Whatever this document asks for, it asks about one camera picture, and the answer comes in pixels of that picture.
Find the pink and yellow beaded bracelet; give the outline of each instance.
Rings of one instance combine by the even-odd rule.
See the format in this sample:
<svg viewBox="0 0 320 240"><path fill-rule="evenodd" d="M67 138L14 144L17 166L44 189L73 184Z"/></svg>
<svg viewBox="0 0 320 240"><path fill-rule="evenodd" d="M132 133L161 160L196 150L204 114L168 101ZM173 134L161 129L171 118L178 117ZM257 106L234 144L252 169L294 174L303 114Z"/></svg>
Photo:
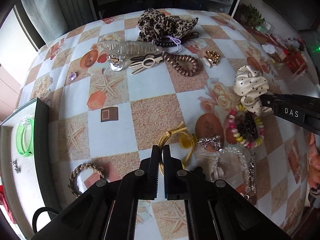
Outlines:
<svg viewBox="0 0 320 240"><path fill-rule="evenodd" d="M232 108L230 113L229 113L229 115L228 115L229 127L231 129L231 132L233 133L233 136L236 138L237 142L242 144L244 147L246 147L246 148L255 148L255 147L259 146L263 142L263 139L264 139L263 122L258 116L254 118L254 121L255 121L257 127L259 128L259 137L255 141L249 142L238 132L238 129L236 128L235 119L236 119L236 114L239 111L246 112L247 109L242 104L239 104L235 108Z"/></svg>

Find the yellow elastic hair tie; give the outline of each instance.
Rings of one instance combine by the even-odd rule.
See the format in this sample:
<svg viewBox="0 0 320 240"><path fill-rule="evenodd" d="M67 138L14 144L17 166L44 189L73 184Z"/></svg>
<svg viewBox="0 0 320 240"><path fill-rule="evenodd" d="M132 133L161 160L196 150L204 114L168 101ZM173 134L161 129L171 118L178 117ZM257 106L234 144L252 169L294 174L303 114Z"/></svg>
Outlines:
<svg viewBox="0 0 320 240"><path fill-rule="evenodd" d="M159 167L160 167L160 171L161 171L161 173L163 175L164 175L164 166L163 166L163 159L162 159L162 149L163 149L163 146L165 145L165 143L167 142L167 140L169 140L169 138L173 134L182 133L190 140L190 143L191 143L190 152L188 153L188 155L185 158L185 160L182 162L182 168L183 169L185 169L185 164L187 163L187 161L191 157L191 154L192 154L193 150L195 149L195 143L194 143L194 141L192 139L192 136L186 132L187 128L186 127L181 128L183 126L183 124L184 123L181 122L181 124L177 128L167 131L163 136L160 137L160 140L159 140L159 143L158 143L158 147L161 150L161 154L159 156L159 161L160 161Z"/></svg>

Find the green bracelet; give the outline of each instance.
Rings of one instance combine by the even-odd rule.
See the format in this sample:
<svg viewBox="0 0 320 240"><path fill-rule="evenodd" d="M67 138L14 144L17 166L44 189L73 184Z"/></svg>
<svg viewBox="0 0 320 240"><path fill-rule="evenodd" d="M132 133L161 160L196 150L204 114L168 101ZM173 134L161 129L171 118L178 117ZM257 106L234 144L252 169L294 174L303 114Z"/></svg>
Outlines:
<svg viewBox="0 0 320 240"><path fill-rule="evenodd" d="M35 120L32 118L24 118L19 123L16 133L16 147L21 156L28 157L33 154L33 125Z"/></svg>

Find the purple gem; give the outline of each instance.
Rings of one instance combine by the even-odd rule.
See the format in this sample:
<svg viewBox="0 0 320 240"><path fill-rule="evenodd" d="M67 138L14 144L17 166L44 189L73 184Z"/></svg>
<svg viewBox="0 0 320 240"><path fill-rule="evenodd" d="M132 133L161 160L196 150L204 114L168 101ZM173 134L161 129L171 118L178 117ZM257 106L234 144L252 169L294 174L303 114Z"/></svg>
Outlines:
<svg viewBox="0 0 320 240"><path fill-rule="evenodd" d="M77 77L77 73L75 73L75 72L71 72L71 73L70 73L70 76L69 76L69 81L73 81L73 80L75 80L75 79L76 79L76 77Z"/></svg>

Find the leopard print scrunchie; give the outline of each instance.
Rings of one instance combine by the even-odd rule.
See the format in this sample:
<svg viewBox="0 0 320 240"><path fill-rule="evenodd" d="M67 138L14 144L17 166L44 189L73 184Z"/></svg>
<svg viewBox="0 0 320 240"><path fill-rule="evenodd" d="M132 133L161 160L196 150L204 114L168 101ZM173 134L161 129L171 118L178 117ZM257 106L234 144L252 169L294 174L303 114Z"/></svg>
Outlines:
<svg viewBox="0 0 320 240"><path fill-rule="evenodd" d="M149 8L139 17L140 33L137 41L152 41L153 39L160 41L165 35L181 39L196 26L197 22L198 18L192 20L175 19Z"/></svg>

